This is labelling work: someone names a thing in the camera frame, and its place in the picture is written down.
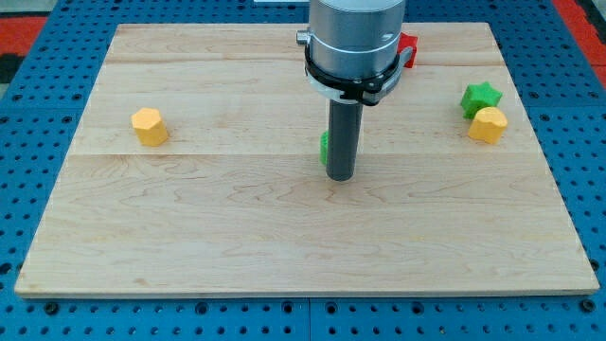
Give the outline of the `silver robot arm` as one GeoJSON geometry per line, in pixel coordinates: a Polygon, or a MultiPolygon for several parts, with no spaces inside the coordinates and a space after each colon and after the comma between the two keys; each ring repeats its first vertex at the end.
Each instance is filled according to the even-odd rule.
{"type": "Polygon", "coordinates": [[[310,0],[309,25],[296,42],[335,78],[373,78],[396,59],[404,13],[404,0],[310,0]]]}

